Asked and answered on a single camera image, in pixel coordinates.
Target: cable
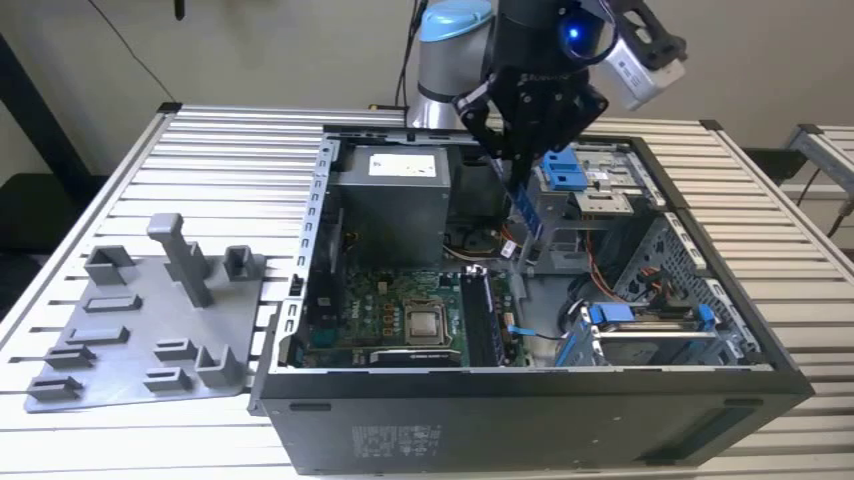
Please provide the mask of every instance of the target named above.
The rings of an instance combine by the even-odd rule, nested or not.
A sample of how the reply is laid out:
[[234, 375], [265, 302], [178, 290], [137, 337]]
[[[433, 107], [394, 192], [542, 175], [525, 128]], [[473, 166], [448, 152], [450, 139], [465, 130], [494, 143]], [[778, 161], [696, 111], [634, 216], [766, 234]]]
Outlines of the cable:
[[845, 216], [840, 215], [837, 217], [837, 220], [833, 222], [833, 227], [830, 227], [830, 231], [828, 232], [828, 238], [832, 238], [833, 235], [837, 233], [837, 230], [840, 230], [840, 226], [843, 225], [843, 220], [845, 220]]
[[590, 263], [590, 278], [593, 279], [593, 283], [612, 300], [617, 302], [625, 302], [625, 300], [614, 294], [614, 291], [609, 287], [608, 282], [602, 278], [602, 273], [600, 272], [600, 267], [597, 266], [597, 262], [594, 261], [593, 256], [593, 241], [590, 239], [590, 230], [588, 230], [588, 259]]
[[143, 67], [146, 72], [149, 72], [149, 75], [151, 75], [151, 78], [154, 79], [154, 81], [158, 82], [158, 85], [161, 85], [161, 88], [163, 89], [163, 92], [166, 93], [167, 97], [170, 97], [170, 100], [177, 102], [178, 100], [175, 100], [175, 96], [170, 92], [170, 89], [166, 88], [166, 85], [163, 85], [163, 82], [161, 81], [161, 79], [158, 78], [155, 73], [151, 71], [151, 69], [149, 68], [146, 63], [141, 60], [141, 58], [137, 56], [137, 53], [134, 52], [134, 49], [131, 48], [131, 45], [129, 44], [127, 40], [122, 36], [122, 32], [119, 32], [119, 29], [113, 24], [113, 21], [110, 20], [110, 17], [107, 17], [107, 14], [105, 13], [105, 11], [101, 9], [98, 4], [95, 3], [95, 0], [87, 0], [87, 2], [90, 2], [90, 5], [93, 5], [93, 8], [98, 11], [99, 15], [105, 19], [105, 22], [107, 22], [107, 25], [110, 25], [110, 28], [113, 29], [113, 31], [115, 32], [117, 36], [119, 37], [119, 40], [122, 40], [122, 43], [125, 44], [125, 48], [129, 49], [129, 52], [131, 53], [131, 57], [134, 57], [134, 60], [137, 60], [137, 63], [139, 63], [141, 67]]
[[530, 328], [520, 328], [516, 325], [509, 325], [508, 331], [510, 333], [516, 333], [517, 335], [525, 335], [526, 337], [538, 337], [545, 340], [556, 340], [556, 341], [564, 340], [564, 337], [553, 337], [550, 335], [544, 335], [542, 333], [536, 332]]
[[395, 88], [395, 107], [401, 105], [401, 93], [403, 93], [403, 108], [410, 107], [410, 101], [406, 94], [406, 70], [410, 64], [410, 54], [413, 53], [413, 44], [416, 43], [416, 34], [421, 28], [421, 18], [428, 9], [428, 0], [413, 1], [413, 13], [410, 15], [410, 29], [406, 37], [406, 49], [403, 53], [403, 65], [401, 66], [401, 74], [398, 75], [398, 86]]
[[804, 197], [806, 196], [806, 192], [810, 189], [810, 187], [813, 186], [813, 182], [816, 181], [816, 177], [818, 177], [820, 173], [822, 173], [822, 169], [817, 168], [816, 169], [816, 173], [813, 174], [813, 176], [810, 177], [810, 179], [806, 182], [806, 185], [804, 186], [804, 191], [801, 192], [801, 196], [798, 197], [798, 201], [796, 202], [797, 206], [801, 206], [801, 202], [804, 201]]

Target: black cable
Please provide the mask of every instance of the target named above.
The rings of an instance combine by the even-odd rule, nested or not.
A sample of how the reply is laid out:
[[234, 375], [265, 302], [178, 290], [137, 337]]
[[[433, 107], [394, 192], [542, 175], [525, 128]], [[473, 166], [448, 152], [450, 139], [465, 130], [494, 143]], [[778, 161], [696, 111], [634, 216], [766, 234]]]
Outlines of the black cable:
[[410, 107], [410, 101], [406, 93], [406, 70], [410, 64], [410, 55], [413, 53], [413, 45], [416, 44], [416, 34], [421, 29], [421, 18], [428, 9], [428, 0], [413, 1], [413, 13], [410, 17], [410, 30], [406, 38], [406, 50], [403, 53], [403, 65], [401, 66], [401, 74], [398, 75], [398, 86], [395, 88], [395, 107], [401, 105], [401, 93], [403, 93], [403, 107]]
[[158, 76], [155, 75], [155, 73], [151, 71], [151, 69], [149, 68], [149, 66], [146, 65], [146, 63], [141, 60], [141, 58], [137, 56], [137, 53], [134, 52], [134, 49], [131, 48], [131, 45], [129, 44], [127, 40], [125, 39], [125, 37], [122, 36], [122, 33], [119, 32], [119, 29], [117, 28], [117, 26], [113, 24], [113, 21], [110, 20], [110, 18], [107, 17], [107, 14], [105, 13], [105, 11], [101, 9], [101, 7], [98, 6], [98, 4], [95, 3], [95, 0], [87, 0], [87, 2], [90, 2], [90, 5], [93, 5], [93, 8], [98, 11], [98, 13], [101, 14], [102, 18], [105, 19], [105, 22], [107, 22], [107, 25], [110, 25], [110, 28], [113, 29], [113, 31], [115, 32], [117, 36], [119, 37], [119, 40], [122, 40], [122, 43], [125, 44], [125, 48], [129, 49], [129, 52], [131, 53], [131, 57], [134, 57], [134, 60], [137, 60], [137, 63], [139, 63], [139, 65], [143, 67], [143, 69], [146, 70], [146, 72], [149, 72], [149, 75], [151, 75], [151, 78], [154, 79], [155, 82], [158, 82], [158, 85], [161, 85], [161, 88], [163, 89], [163, 92], [166, 93], [166, 95], [170, 97], [170, 100], [173, 100], [174, 102], [177, 102], [178, 100], [175, 100], [175, 96], [173, 95], [173, 93], [170, 92], [170, 89], [166, 88], [166, 85], [163, 85], [163, 82], [161, 81], [161, 79], [158, 78]]
[[542, 333], [538, 333], [538, 334], [537, 334], [537, 337], [538, 337], [538, 338], [544, 338], [544, 339], [546, 339], [546, 340], [564, 340], [564, 338], [562, 338], [562, 337], [550, 337], [549, 335], [544, 335]]
[[806, 196], [806, 192], [810, 189], [810, 187], [813, 186], [813, 182], [816, 181], [816, 177], [818, 177], [820, 173], [822, 173], [822, 169], [817, 168], [816, 169], [816, 173], [813, 174], [813, 176], [810, 177], [810, 179], [806, 182], [806, 185], [804, 186], [804, 191], [801, 192], [801, 196], [798, 197], [798, 201], [796, 202], [797, 206], [801, 206], [801, 202], [804, 201], [804, 197]]
[[837, 217], [837, 220], [833, 222], [833, 227], [830, 227], [830, 231], [828, 232], [828, 238], [832, 238], [833, 235], [837, 233], [837, 230], [840, 230], [840, 226], [843, 225], [843, 220], [845, 220], [845, 217], [840, 215]]

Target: power cable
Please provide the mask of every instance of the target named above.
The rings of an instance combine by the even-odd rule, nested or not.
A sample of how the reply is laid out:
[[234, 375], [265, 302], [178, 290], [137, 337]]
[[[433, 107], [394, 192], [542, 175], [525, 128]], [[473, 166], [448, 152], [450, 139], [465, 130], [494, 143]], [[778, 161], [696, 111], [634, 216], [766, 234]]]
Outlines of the power cable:
[[178, 100], [175, 100], [175, 96], [170, 92], [170, 89], [166, 88], [166, 85], [163, 85], [163, 82], [161, 81], [161, 79], [158, 78], [155, 73], [151, 71], [151, 68], [149, 68], [149, 65], [146, 65], [146, 63], [137, 56], [137, 53], [134, 52], [134, 49], [131, 48], [131, 45], [129, 44], [129, 41], [125, 39], [125, 36], [122, 35], [122, 32], [119, 32], [119, 29], [114, 25], [113, 21], [110, 20], [110, 17], [107, 17], [107, 14], [105, 13], [102, 8], [95, 3], [95, 0], [87, 0], [87, 2], [90, 2], [90, 5], [93, 5], [93, 8], [98, 11], [99, 15], [105, 19], [105, 22], [107, 22], [107, 25], [110, 25], [110, 28], [113, 29], [113, 31], [115, 32], [117, 36], [119, 37], [119, 40], [122, 40], [122, 43], [125, 44], [125, 48], [127, 48], [129, 52], [131, 53], [131, 57], [134, 57], [134, 60], [137, 60], [137, 63], [139, 63], [141, 67], [143, 67], [146, 72], [149, 72], [149, 75], [151, 76], [154, 81], [158, 82], [158, 85], [161, 85], [161, 88], [163, 89], [163, 93], [166, 93], [167, 97], [170, 97], [170, 100], [177, 102]]

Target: case label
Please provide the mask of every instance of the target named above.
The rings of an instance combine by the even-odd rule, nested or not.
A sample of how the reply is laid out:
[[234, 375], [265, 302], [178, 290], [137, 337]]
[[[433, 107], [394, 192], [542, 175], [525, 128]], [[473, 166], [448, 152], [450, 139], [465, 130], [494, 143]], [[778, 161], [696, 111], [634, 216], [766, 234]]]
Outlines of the case label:
[[375, 153], [371, 155], [369, 175], [433, 178], [437, 176], [437, 158], [433, 155]]

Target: wire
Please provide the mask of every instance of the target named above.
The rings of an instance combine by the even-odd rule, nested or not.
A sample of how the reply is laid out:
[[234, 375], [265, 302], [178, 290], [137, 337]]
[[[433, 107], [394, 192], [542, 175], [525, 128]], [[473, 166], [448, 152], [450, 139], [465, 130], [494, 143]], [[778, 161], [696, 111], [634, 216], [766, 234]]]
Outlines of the wire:
[[477, 254], [477, 252], [466, 252], [466, 253], [461, 253], [457, 250], [454, 250], [452, 247], [449, 247], [448, 245], [442, 245], [442, 248], [445, 249], [445, 251], [454, 257], [460, 258], [461, 260], [466, 261], [466, 262], [482, 262], [485, 260], [497, 260], [500, 257], [494, 257], [494, 256], [473, 256], [473, 255], [466, 255], [466, 253], [474, 253]]
[[801, 202], [804, 201], [804, 197], [806, 197], [806, 192], [810, 189], [810, 187], [813, 186], [813, 182], [816, 181], [816, 177], [818, 177], [820, 173], [822, 173], [822, 169], [817, 168], [816, 169], [816, 173], [813, 174], [813, 176], [810, 177], [810, 179], [806, 182], [806, 185], [804, 186], [804, 191], [801, 192], [801, 196], [798, 197], [798, 201], [796, 202], [797, 206], [801, 206]]
[[398, 75], [398, 86], [395, 88], [395, 107], [401, 105], [401, 94], [403, 93], [403, 108], [410, 108], [410, 101], [406, 93], [406, 70], [410, 64], [410, 54], [413, 53], [413, 44], [416, 43], [416, 34], [421, 28], [421, 17], [428, 8], [426, 0], [413, 1], [413, 12], [410, 14], [410, 29], [406, 37], [406, 49], [403, 53], [403, 65], [401, 66], [401, 74]]
[[620, 298], [612, 288], [609, 287], [605, 278], [602, 278], [602, 273], [600, 272], [600, 267], [597, 266], [597, 262], [594, 261], [593, 256], [593, 242], [590, 240], [590, 230], [588, 230], [588, 260], [590, 262], [590, 278], [593, 278], [593, 283], [597, 285], [602, 293], [614, 301], [625, 302], [622, 298]]
[[163, 85], [163, 82], [161, 81], [161, 79], [158, 78], [155, 73], [151, 71], [151, 69], [149, 68], [146, 63], [141, 60], [141, 58], [137, 56], [137, 53], [134, 52], [134, 49], [131, 48], [131, 45], [129, 44], [127, 40], [122, 36], [122, 32], [119, 32], [119, 29], [113, 24], [113, 21], [110, 20], [110, 17], [107, 17], [107, 14], [105, 13], [105, 11], [101, 9], [98, 4], [95, 3], [95, 0], [87, 0], [87, 2], [90, 2], [90, 5], [93, 5], [93, 8], [98, 11], [99, 15], [105, 19], [105, 22], [107, 22], [107, 25], [110, 25], [110, 28], [113, 29], [113, 31], [115, 32], [117, 36], [119, 37], [119, 40], [122, 40], [122, 43], [125, 44], [125, 48], [127, 48], [129, 52], [131, 53], [131, 57], [134, 57], [134, 60], [137, 60], [137, 63], [139, 63], [141, 67], [143, 67], [146, 72], [149, 72], [149, 75], [151, 76], [154, 81], [158, 82], [158, 85], [161, 85], [161, 88], [163, 89], [163, 93], [166, 93], [167, 97], [170, 97], [170, 100], [177, 102], [178, 100], [175, 100], [175, 96], [173, 95], [173, 92], [170, 92], [170, 89], [166, 88], [166, 85]]
[[832, 238], [840, 230], [840, 226], [843, 225], [843, 220], [845, 220], [845, 216], [840, 215], [837, 220], [833, 222], [833, 227], [830, 227], [830, 231], [828, 232], [828, 238]]

